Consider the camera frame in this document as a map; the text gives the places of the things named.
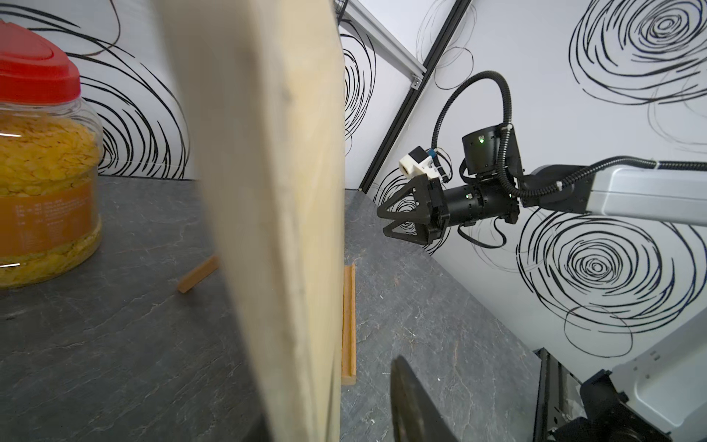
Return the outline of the light plywood canvas board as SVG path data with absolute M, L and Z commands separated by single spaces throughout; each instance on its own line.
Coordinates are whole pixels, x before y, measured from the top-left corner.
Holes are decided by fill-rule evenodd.
M 340 438 L 344 56 L 329 1 L 158 1 L 220 272 L 275 441 Z

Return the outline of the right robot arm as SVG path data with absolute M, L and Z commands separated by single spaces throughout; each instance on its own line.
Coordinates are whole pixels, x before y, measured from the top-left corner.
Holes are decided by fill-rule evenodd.
M 473 293 L 580 382 L 559 440 L 706 436 L 706 166 L 615 157 L 524 171 L 509 124 L 468 134 L 461 182 L 433 149 L 400 163 L 385 234 L 460 241 Z

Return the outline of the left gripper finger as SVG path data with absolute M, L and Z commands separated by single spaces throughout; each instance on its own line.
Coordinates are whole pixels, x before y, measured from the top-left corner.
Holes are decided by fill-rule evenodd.
M 401 355 L 391 363 L 390 409 L 396 441 L 458 441 Z

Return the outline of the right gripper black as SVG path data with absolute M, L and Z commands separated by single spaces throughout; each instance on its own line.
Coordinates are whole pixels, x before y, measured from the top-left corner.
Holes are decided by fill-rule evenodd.
M 425 223 L 393 220 L 383 228 L 386 237 L 427 246 L 448 228 L 469 227 L 485 219 L 515 224 L 520 214 L 517 198 L 498 180 L 475 180 L 444 190 L 438 179 L 420 175 L 409 180 L 377 208 L 379 217 L 429 217 Z

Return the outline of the small wooden easel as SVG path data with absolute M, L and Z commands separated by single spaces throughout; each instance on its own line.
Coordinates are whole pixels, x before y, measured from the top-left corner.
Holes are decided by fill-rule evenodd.
M 213 255 L 186 274 L 178 284 L 178 291 L 188 293 L 219 268 Z M 344 300 L 342 301 L 342 386 L 353 386 L 357 381 L 356 357 L 356 282 L 354 264 L 344 267 Z

